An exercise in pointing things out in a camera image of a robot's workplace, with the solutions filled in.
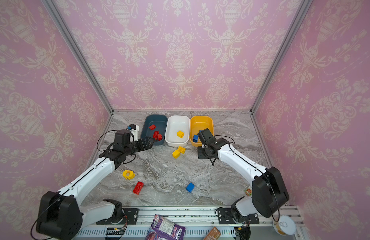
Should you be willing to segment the dark teal container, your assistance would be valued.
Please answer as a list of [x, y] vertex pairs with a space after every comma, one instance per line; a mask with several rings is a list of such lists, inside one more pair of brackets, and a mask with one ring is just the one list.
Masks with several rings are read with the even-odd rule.
[[[168, 123], [168, 117], [166, 117], [165, 115], [149, 115], [149, 116], [147, 116], [146, 119], [145, 119], [143, 128], [142, 128], [141, 138], [144, 138], [144, 137], [152, 137], [153, 138], [154, 131], [158, 131], [159, 134], [161, 134], [163, 136], [163, 139], [161, 141], [155, 141], [154, 145], [155, 146], [163, 145], [164, 142], [165, 142], [164, 137], [165, 137], [165, 134], [166, 134], [167, 123]], [[151, 125], [155, 125], [156, 129], [150, 130], [149, 126], [151, 126]]]

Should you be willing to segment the yellow container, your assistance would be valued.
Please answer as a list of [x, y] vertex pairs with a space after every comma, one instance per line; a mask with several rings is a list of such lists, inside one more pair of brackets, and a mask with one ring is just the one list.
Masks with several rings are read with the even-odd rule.
[[201, 130], [209, 129], [212, 134], [214, 134], [214, 124], [213, 119], [208, 116], [194, 116], [190, 119], [190, 143], [194, 147], [201, 147], [201, 142], [198, 140], [195, 142], [193, 137], [199, 133]]

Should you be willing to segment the white container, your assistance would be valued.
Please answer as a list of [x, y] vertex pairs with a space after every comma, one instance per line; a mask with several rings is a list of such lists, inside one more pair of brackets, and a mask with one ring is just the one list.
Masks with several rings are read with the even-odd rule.
[[[184, 132], [184, 137], [179, 138], [177, 132]], [[190, 136], [190, 118], [187, 116], [171, 116], [168, 118], [165, 141], [170, 147], [185, 147]]]

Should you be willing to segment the yellow tape roll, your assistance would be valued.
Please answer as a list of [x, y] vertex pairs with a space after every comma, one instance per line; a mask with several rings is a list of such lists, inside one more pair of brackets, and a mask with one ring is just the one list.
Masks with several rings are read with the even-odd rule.
[[135, 173], [131, 170], [125, 170], [123, 171], [123, 174], [122, 176], [126, 179], [126, 180], [132, 180], [135, 178]]

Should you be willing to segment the long red lego brick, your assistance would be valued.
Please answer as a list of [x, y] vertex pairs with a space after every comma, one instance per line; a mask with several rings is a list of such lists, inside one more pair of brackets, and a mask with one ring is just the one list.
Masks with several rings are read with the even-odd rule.
[[133, 193], [136, 195], [139, 195], [143, 187], [144, 187], [144, 183], [138, 181], [137, 184], [135, 185], [135, 188], [133, 189]]

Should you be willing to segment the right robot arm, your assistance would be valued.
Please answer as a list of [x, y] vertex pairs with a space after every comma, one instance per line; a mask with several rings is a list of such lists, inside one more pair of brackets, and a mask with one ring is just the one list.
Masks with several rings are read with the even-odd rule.
[[217, 139], [209, 129], [201, 130], [197, 135], [201, 142], [197, 148], [200, 160], [208, 159], [213, 165], [220, 160], [250, 184], [251, 196], [242, 197], [231, 205], [230, 214], [235, 222], [242, 223], [248, 215], [254, 214], [270, 218], [289, 201], [289, 193], [277, 168], [254, 162], [239, 152], [232, 142], [223, 137]]

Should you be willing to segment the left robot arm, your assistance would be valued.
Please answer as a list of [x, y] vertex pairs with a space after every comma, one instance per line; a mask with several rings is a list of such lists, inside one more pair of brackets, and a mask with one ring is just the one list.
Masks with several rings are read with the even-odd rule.
[[126, 223], [128, 217], [119, 201], [104, 199], [87, 207], [83, 207], [82, 202], [105, 177], [124, 164], [127, 157], [151, 149], [155, 141], [152, 137], [138, 139], [136, 130], [117, 130], [114, 142], [101, 151], [86, 171], [58, 191], [48, 191], [41, 197], [38, 216], [30, 232], [45, 235], [48, 240], [72, 240], [81, 229], [97, 222]]

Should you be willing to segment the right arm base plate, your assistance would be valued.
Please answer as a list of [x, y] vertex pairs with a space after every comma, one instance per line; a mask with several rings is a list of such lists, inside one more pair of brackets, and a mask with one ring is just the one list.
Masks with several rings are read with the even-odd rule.
[[250, 214], [247, 216], [242, 216], [239, 211], [235, 208], [218, 208], [216, 210], [216, 215], [218, 217], [218, 222], [221, 225], [257, 225], [260, 223], [257, 214]]

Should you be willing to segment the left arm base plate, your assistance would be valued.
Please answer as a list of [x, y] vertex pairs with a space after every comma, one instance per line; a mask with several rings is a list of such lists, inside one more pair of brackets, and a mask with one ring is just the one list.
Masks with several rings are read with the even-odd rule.
[[138, 220], [139, 209], [138, 208], [127, 208], [123, 209], [122, 216], [116, 221], [112, 219], [105, 219], [96, 222], [96, 225], [136, 225]]

